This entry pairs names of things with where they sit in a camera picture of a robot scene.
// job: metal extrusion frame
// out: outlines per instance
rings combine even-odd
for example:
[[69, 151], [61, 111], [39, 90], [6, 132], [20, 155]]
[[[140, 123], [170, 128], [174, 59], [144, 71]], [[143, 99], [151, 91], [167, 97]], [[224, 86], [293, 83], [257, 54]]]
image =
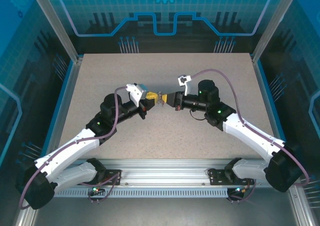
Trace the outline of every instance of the metal extrusion frame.
[[257, 63], [293, 0], [281, 0], [252, 54]]
[[[54, 148], [56, 148], [59, 145], [62, 130], [64, 128], [64, 124], [67, 118], [68, 108], [71, 102], [72, 94], [76, 86], [82, 59], [83, 58], [80, 57], [77, 62], [73, 62], [70, 75], [68, 78], [65, 78], [65, 80], [67, 80], [67, 84], [64, 89], [64, 92], [61, 92], [61, 94], [63, 94], [61, 104], [56, 106], [59, 107], [59, 110], [51, 133], [51, 138], [48, 144], [47, 152], [54, 150]], [[36, 213], [37, 211], [32, 209], [31, 207], [25, 210], [20, 210], [15, 226], [32, 226], [34, 223], [34, 218], [36, 217]]]
[[64, 47], [65, 51], [69, 55], [70, 59], [77, 63], [78, 62], [78, 53], [72, 44], [64, 26], [62, 25], [54, 7], [52, 6], [50, 0], [36, 0], [42, 9], [45, 17], [48, 19], [51, 27], [53, 28], [54, 32], [58, 36], [62, 46]]
[[292, 199], [292, 206], [295, 210], [296, 219], [299, 225], [319, 225], [312, 214], [304, 189], [302, 187], [292, 186], [289, 190]]
[[[121, 170], [117, 188], [237, 188], [240, 185], [210, 185], [208, 169], [224, 169], [231, 159], [105, 159], [109, 170]], [[71, 167], [84, 163], [77, 160]], [[258, 188], [270, 188], [257, 181]]]

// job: speckled surface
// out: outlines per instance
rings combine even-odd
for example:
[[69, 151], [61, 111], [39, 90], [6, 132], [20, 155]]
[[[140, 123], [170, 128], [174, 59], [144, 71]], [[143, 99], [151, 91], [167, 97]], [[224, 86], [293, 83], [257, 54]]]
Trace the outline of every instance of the speckled surface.
[[[100, 111], [105, 96], [126, 84], [145, 84], [149, 91], [180, 91], [177, 77], [204, 69], [224, 72], [238, 96], [242, 116], [272, 134], [266, 108], [248, 53], [146, 53], [85, 54], [64, 125], [60, 145], [77, 135]], [[212, 79], [221, 100], [235, 108], [229, 85], [217, 73], [209, 72], [192, 80], [191, 93], [198, 82]], [[125, 90], [122, 101], [129, 100]], [[195, 112], [202, 118], [203, 113]], [[191, 118], [188, 110], [156, 105], [142, 120], [138, 115], [117, 126], [118, 132], [83, 158], [98, 159], [229, 159], [258, 158], [238, 139], [206, 121]]]

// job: white robotic arm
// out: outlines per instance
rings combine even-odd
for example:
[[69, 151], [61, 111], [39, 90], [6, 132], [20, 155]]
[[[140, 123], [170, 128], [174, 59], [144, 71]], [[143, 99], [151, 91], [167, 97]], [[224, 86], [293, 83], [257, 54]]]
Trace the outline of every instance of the white robotic arm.
[[21, 193], [22, 199], [25, 198], [33, 209], [43, 207], [61, 190], [83, 182], [88, 182], [88, 185], [100, 184], [110, 178], [110, 174], [120, 174], [120, 170], [107, 171], [95, 158], [88, 159], [77, 167], [66, 168], [117, 132], [114, 126], [116, 116], [117, 123], [137, 114], [145, 119], [147, 111], [156, 103], [157, 94], [147, 92], [143, 84], [127, 84], [125, 88], [129, 92], [128, 102], [122, 103], [121, 97], [117, 94], [107, 95], [100, 105], [100, 112], [76, 137], [34, 162], [27, 161], [20, 164], [16, 188]]
[[219, 89], [212, 80], [200, 81], [197, 95], [188, 94], [190, 87], [187, 83], [191, 79], [190, 75], [180, 76], [179, 85], [185, 86], [185, 90], [165, 95], [165, 103], [176, 111], [186, 108], [205, 112], [204, 117], [210, 125], [238, 138], [264, 159], [264, 162], [259, 164], [241, 158], [232, 160], [224, 172], [230, 183], [237, 178], [267, 180], [278, 191], [286, 192], [301, 176], [302, 171], [284, 151], [297, 158], [300, 155], [299, 146], [268, 135], [240, 118], [236, 110], [221, 102]]

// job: blue wall panel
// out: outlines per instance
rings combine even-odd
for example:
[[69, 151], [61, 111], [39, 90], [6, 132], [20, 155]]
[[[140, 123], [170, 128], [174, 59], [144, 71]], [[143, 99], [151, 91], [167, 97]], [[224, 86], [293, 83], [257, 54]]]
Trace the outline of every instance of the blue wall panel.
[[310, 171], [320, 157], [319, 0], [293, 0], [261, 63], [287, 140], [299, 143]]
[[51, 0], [81, 54], [121, 53], [119, 39], [127, 36], [139, 40], [140, 53], [215, 52], [220, 37], [229, 51], [236, 43], [234, 52], [251, 53], [279, 1]]
[[44, 144], [69, 62], [35, 0], [0, 0], [1, 225], [14, 223], [18, 166]]

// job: white bracket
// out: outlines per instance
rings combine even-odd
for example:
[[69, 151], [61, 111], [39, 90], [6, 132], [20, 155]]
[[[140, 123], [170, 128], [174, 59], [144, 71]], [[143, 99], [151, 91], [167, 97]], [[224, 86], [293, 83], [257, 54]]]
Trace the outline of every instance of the white bracket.
[[190, 92], [190, 88], [188, 87], [188, 82], [191, 81], [191, 76], [190, 75], [181, 75], [178, 77], [178, 82], [180, 87], [185, 86], [185, 90], [184, 90], [184, 96], [187, 96]]
[[130, 100], [137, 107], [139, 107], [139, 101], [144, 100], [148, 92], [147, 87], [143, 84], [127, 84], [126, 90], [130, 92]]

